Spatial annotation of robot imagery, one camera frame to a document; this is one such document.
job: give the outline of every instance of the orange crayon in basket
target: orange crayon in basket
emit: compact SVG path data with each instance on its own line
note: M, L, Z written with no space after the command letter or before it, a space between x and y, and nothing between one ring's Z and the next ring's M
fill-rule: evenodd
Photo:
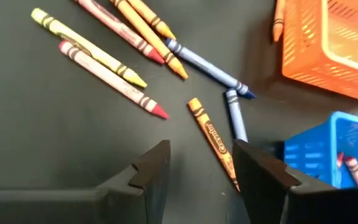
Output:
M227 148L224 146L221 137L216 132L208 114L205 112L203 105L197 98L193 98L189 101L188 106L193 113L193 116L197 119L200 128L203 130L211 147L214 149L215 155L221 161L222 166L226 170L233 184L236 186L238 192L240 192L239 184L237 183L236 173L234 172L233 158Z
M277 42L284 30L285 0L277 0L276 13L273 22L273 40Z

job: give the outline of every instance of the crayon wrapper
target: crayon wrapper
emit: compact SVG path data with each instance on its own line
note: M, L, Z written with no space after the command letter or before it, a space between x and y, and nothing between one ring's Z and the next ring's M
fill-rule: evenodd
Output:
M202 108L201 103L196 98L189 102L189 107L192 111L198 111L198 112L195 112L195 114L194 114L196 116L198 124L200 125L201 129L203 130L204 135L207 137L208 142L214 149L215 154L218 156L219 160L221 161L227 174L229 174L229 177L231 178L234 185L236 186L236 189L238 191L240 191L240 188L239 188L239 185L238 185L237 179L236 179L236 173L234 171L233 158L232 158L230 152L227 150L227 148L223 144L222 139L219 136L218 132L215 130L215 127L213 126L209 116L206 113L204 113L204 109Z
M356 182L358 186L358 161L356 158L351 157L345 160L346 166L349 168L354 181Z
M39 8L34 9L31 16L41 26L44 26L60 38L68 40L83 52L108 67L110 70L117 72L121 62L112 58L106 52L102 51L97 46L93 45L91 42L71 30L65 24L61 23Z

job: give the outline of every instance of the crayon tip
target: crayon tip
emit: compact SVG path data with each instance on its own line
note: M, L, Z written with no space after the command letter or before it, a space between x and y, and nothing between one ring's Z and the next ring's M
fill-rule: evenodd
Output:
M281 34L283 33L283 25L282 24L275 24L273 26L273 40L274 42L278 42L280 39Z
M167 38L167 39L165 40L165 45L167 45L167 46L168 46L168 45L169 45L169 43L171 42L171 40L172 40L171 38Z
M336 166L337 168L341 168L342 166L342 163L343 163L343 157L344 157L344 153L343 152L340 152L337 156L337 159L336 159Z
M246 97L246 98L248 98L248 99L254 99L254 98L256 98L256 96L255 96L255 94L253 94L251 91L247 91L245 94L244 94L244 96Z
M185 68L183 67L180 67L178 70L177 70L177 73L183 78L183 79L187 79L189 76L187 75L186 73L186 70Z
M162 109L160 105L155 105L154 109L152 110L152 113L157 116L160 116L163 119L169 118L169 115L164 111L164 109Z
M154 59L156 62L160 63L160 64L164 64L165 61L164 59L160 56L160 54L158 54L158 52L155 50L155 49L152 49L150 52L149 52L149 55L148 55L151 59Z
M133 83L135 85L138 85L142 88L146 88L147 87L147 83L143 81L143 79L141 79L137 74L132 74L132 75L124 75L123 78L127 81L129 81L130 83Z
M165 37L169 37L171 38L172 40L176 40L177 38L175 37L175 35L172 34L171 30L170 29L165 29L164 32L163 32L163 35Z

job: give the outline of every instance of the crayon label stripe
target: crayon label stripe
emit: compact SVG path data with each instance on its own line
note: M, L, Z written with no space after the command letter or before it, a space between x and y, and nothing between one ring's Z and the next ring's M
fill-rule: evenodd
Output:
M144 40L139 41L139 43L137 44L136 48L140 49L142 47L142 45L144 44L144 42L145 42Z
M229 96L228 98L227 98L227 101L229 102L229 104L231 104L231 103L238 103L238 100L239 98L237 97L237 96Z
M173 54L171 54L168 58L168 60L166 60L167 63L170 63L172 61L172 59L174 59L175 56Z
M118 7L118 5L122 2L123 0L111 0L111 2Z
M283 19L275 19L275 20L274 20L274 23L273 23L273 26L274 26L275 24L284 24L284 20L283 20Z
M183 46L177 43L177 44L173 47L172 51L175 52L176 54L179 54L179 53L181 52L182 48L183 48Z
M73 50L70 54L70 58L72 58L73 60L75 59L75 56L78 54L78 52L80 52L81 50L76 48L75 50Z
M151 21L150 24L152 27L156 27L161 22L161 19L158 16L155 16Z
M239 81L237 81L237 83L236 83L234 89L237 90L237 91L241 90L241 89L242 89L242 83L239 82Z
M71 45L71 47L66 51L66 54L71 57L70 55L70 51L72 51L73 49L75 49L76 47L74 45Z
M41 20L41 25L44 26L45 21L46 21L47 19L49 19L49 18L52 18L52 16L46 14L46 15L44 16L44 18L42 18L42 20Z
M119 75L119 71L120 69L125 69L125 65L123 65L122 63L118 66L118 68L114 71L117 73L117 75Z
M142 40L141 43L143 43L144 45L143 45L143 47L142 47L141 49L139 49L139 50L140 50L141 52L143 52L144 49L146 49L146 47L147 47L147 42L146 42L145 40Z
M216 132L214 126L212 125L212 122L208 120L205 122L204 126L213 147L218 150L220 154L226 154L227 149L224 146L221 137L218 135L218 132Z
M139 105L141 105L141 107L145 108L150 100L151 99L148 96L143 96L142 99L140 99L140 101L139 101Z
M193 114L196 118L199 118L200 116L205 114L204 108L198 108L197 110L193 111Z
M44 27L47 28L48 30L50 30L50 24L55 21L56 19L54 19L53 17L50 18L50 20L45 23Z
M164 61L169 63L174 57L175 56L173 56L173 54L171 52L168 52L163 58L164 58Z
M357 172L357 171L358 171L358 164L353 165L353 166L349 166L349 169L350 169L352 172Z
M123 76L123 74L126 72L127 69L128 69L128 67L126 67L123 64L120 64L120 66L118 66L118 68L117 68L117 75Z
M75 41L74 39L72 39L71 37L62 34L61 32L57 32L56 35L58 35L60 38L64 39L64 40L68 40L70 43L72 43L75 47L78 47L79 49L81 49L84 53L86 53L87 55L92 56L92 53L90 50L88 50L86 47L84 47L84 45L78 43L77 41Z

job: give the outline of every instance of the dark gray table surface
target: dark gray table surface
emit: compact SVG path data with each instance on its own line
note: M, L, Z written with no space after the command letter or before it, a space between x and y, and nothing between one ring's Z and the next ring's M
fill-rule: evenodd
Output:
M99 0L127 21L107 0ZM241 99L249 141L274 141L322 123L332 111L358 114L358 101L280 74L270 43L274 0L146 0L178 40L257 94ZM149 84L170 114L154 117L58 50L34 22L40 7ZM160 140L172 145L163 223L248 223L245 207L186 107L198 97L231 148L225 87L188 66L183 82L146 59L70 0L0 1L0 188L77 188L101 183Z

